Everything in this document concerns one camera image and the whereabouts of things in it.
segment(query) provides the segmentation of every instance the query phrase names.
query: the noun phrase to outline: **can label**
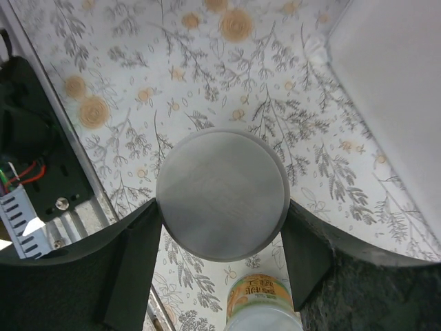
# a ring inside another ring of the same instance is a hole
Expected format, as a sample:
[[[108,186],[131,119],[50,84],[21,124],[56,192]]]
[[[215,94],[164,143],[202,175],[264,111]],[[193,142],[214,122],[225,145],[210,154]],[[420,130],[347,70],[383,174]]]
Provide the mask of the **can label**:
[[[266,274],[251,274],[231,288],[227,302],[227,323],[242,309],[251,305],[271,304],[294,312],[291,295],[277,279]]]

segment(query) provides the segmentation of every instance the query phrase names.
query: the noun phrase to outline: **can lid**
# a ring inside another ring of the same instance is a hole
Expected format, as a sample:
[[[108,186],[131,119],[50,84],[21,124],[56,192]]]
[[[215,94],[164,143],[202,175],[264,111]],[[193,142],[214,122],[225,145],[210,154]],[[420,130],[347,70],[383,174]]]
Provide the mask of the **can lid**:
[[[165,158],[156,200],[173,239],[211,261],[256,254],[280,231],[289,182],[276,153],[240,130],[203,130]]]
[[[302,331],[300,319],[274,305],[251,305],[234,315],[224,331]]]

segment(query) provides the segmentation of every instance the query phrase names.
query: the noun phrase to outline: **floral tablecloth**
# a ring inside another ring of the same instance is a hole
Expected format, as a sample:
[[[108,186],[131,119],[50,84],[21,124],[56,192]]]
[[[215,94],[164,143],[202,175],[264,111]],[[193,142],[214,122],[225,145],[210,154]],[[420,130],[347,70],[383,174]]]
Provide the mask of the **floral tablecloth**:
[[[264,139],[291,196],[369,243],[419,259],[441,247],[352,101],[304,46],[348,0],[13,0],[120,217],[154,197],[183,137],[210,127]],[[222,330],[238,277],[288,282],[280,237],[235,263],[203,261],[163,231],[154,286],[177,330]]]

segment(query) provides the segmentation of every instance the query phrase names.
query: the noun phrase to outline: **leaf pattern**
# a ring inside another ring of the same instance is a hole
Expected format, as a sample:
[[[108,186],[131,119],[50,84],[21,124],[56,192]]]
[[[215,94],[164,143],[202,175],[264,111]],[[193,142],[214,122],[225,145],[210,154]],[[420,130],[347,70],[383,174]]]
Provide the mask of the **leaf pattern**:
[[[329,33],[348,0],[230,0],[229,9],[253,21],[236,43],[220,31],[224,12],[201,1],[11,3],[119,217],[155,196],[161,166],[181,139],[237,128],[271,146],[292,199],[317,217],[382,248],[441,260],[411,188],[344,86],[305,56],[308,38]],[[190,30],[183,24],[189,13],[197,17]],[[100,128],[79,121],[81,100],[65,91],[72,76],[85,82],[85,97],[105,102],[109,116]],[[233,282],[263,270],[288,278],[280,236],[226,266],[191,255],[163,231],[153,285],[177,330],[222,330]]]

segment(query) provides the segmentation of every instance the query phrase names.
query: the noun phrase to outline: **table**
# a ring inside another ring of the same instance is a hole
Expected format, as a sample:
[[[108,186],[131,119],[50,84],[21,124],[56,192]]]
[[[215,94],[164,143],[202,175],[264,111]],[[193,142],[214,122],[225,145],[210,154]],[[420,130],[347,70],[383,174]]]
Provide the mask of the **table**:
[[[305,41],[328,34],[347,0],[11,2],[120,217],[154,197],[183,137],[239,128],[278,153],[291,197],[321,219],[441,259],[352,100],[305,56]],[[222,330],[227,293],[250,272],[288,284],[280,237],[244,261],[212,263],[163,231],[153,284],[177,330]]]

